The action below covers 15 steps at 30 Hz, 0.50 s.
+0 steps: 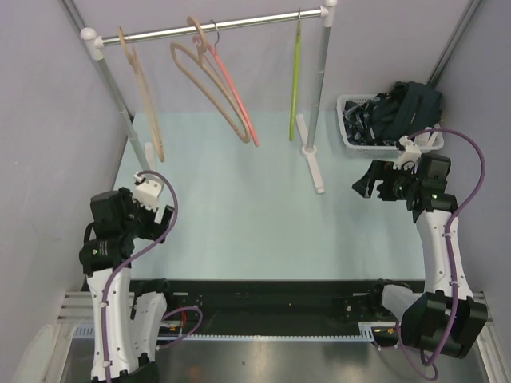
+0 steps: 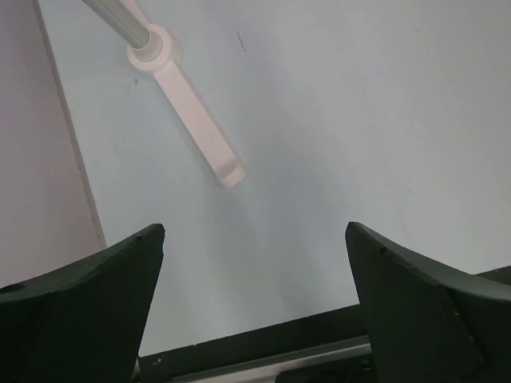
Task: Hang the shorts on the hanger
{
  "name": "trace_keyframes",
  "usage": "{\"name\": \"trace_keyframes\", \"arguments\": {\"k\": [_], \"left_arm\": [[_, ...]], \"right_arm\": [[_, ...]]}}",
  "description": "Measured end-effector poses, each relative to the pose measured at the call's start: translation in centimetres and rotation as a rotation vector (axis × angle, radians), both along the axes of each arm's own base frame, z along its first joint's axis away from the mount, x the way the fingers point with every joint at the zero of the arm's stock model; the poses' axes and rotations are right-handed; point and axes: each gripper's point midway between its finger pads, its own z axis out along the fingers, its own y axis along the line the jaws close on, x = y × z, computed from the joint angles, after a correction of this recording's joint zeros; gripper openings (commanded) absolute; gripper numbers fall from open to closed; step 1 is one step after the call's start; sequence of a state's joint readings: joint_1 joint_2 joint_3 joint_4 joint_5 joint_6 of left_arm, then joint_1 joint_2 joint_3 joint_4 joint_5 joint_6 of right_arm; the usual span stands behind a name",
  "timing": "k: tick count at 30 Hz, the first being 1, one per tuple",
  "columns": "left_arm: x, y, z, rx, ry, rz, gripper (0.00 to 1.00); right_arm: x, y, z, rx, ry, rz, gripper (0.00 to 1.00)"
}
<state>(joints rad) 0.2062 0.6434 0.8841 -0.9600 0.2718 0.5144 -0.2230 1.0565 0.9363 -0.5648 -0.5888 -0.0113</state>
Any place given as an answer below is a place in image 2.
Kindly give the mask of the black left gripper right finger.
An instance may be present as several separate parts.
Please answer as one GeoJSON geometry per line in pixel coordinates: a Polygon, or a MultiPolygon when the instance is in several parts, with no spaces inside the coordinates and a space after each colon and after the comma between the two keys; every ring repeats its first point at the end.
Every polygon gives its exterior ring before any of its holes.
{"type": "Polygon", "coordinates": [[[381,382],[508,382],[510,284],[467,274],[361,223],[345,239],[381,382]]]}

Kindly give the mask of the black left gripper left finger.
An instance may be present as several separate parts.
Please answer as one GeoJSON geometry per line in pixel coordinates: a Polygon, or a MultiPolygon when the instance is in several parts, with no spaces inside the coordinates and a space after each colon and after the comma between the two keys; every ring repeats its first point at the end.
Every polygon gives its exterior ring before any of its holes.
{"type": "Polygon", "coordinates": [[[3,382],[130,382],[164,258],[164,227],[1,289],[3,382]]]}

